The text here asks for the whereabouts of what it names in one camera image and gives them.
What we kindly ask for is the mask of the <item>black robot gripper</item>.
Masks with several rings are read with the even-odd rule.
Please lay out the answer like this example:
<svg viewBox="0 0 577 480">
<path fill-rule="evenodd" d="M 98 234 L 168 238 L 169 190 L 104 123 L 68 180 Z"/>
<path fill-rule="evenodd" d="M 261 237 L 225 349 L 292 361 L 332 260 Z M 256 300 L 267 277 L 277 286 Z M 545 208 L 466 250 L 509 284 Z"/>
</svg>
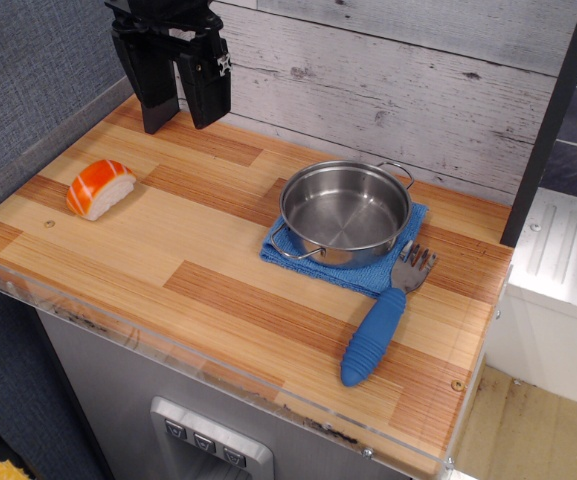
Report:
<svg viewBox="0 0 577 480">
<path fill-rule="evenodd" d="M 203 129 L 231 111 L 231 60 L 220 37 L 221 18 L 210 1 L 105 1 L 115 20 L 112 39 L 117 55 L 141 103 L 144 131 L 156 133 L 179 111 L 170 55 L 153 42 L 171 29 L 194 32 L 181 41 L 175 59 L 185 100 L 196 129 Z"/>
</svg>

